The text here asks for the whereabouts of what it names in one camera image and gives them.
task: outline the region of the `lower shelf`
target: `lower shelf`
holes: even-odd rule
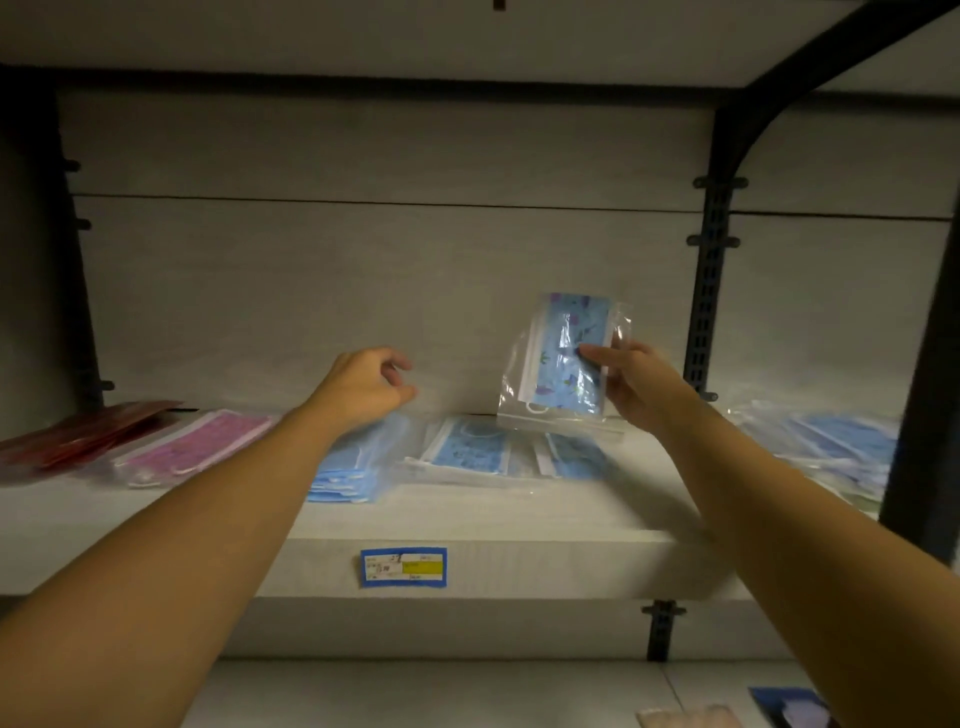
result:
[[[184,728],[236,725],[578,725],[636,728],[636,713],[726,704],[766,728],[747,692],[809,687],[796,663],[244,662],[210,672]]]

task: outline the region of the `clear plastic packaging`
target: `clear plastic packaging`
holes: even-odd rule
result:
[[[566,435],[622,435],[606,401],[607,371],[577,352],[581,344],[617,346],[631,335],[629,308],[566,293],[540,296],[530,327],[516,339],[500,387],[497,423]]]
[[[497,426],[484,415],[455,415],[428,424],[416,456],[398,476],[451,485],[516,487],[540,478],[532,436]]]
[[[228,409],[201,413],[167,427],[147,443],[111,450],[93,468],[132,488],[178,485],[253,442],[278,419]]]
[[[612,464],[589,437],[568,437],[546,432],[534,440],[540,473],[574,480],[605,480]]]
[[[755,400],[731,420],[777,457],[842,495],[880,502],[900,426],[861,413],[811,412]]]
[[[176,400],[132,401],[72,415],[55,425],[0,442],[3,480],[60,473],[171,423]]]
[[[397,412],[344,435],[317,469],[307,502],[366,503],[390,477],[389,465],[410,446],[412,423]]]

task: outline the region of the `light blue face mask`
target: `light blue face mask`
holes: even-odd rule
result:
[[[378,465],[381,459],[399,442],[409,424],[407,418],[395,412],[379,422],[341,437],[317,469],[307,500],[370,500],[379,483]]]
[[[576,480],[603,480],[610,472],[607,455],[587,437],[567,437],[546,433],[543,443],[535,443],[540,472],[553,477]]]
[[[603,413],[600,368],[581,358],[581,344],[609,344],[610,299],[551,293],[530,328],[517,398],[534,407]]]
[[[842,415],[791,417],[788,426],[821,457],[890,465],[897,449],[892,428]]]
[[[507,474],[510,441],[493,421],[448,417],[421,460],[477,473]]]

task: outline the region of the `pink face mask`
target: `pink face mask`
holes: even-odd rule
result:
[[[113,460],[133,487],[172,485],[236,452],[276,421],[268,415],[242,415],[222,409],[203,415],[150,445]]]

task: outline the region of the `hand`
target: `hand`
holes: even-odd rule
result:
[[[691,411],[705,406],[693,387],[646,344],[623,349],[582,344],[580,354],[608,367],[607,397],[627,422],[660,437]]]
[[[404,384],[397,371],[412,368],[406,356],[389,347],[342,353],[304,408],[322,412],[339,437],[412,400],[417,388]]]

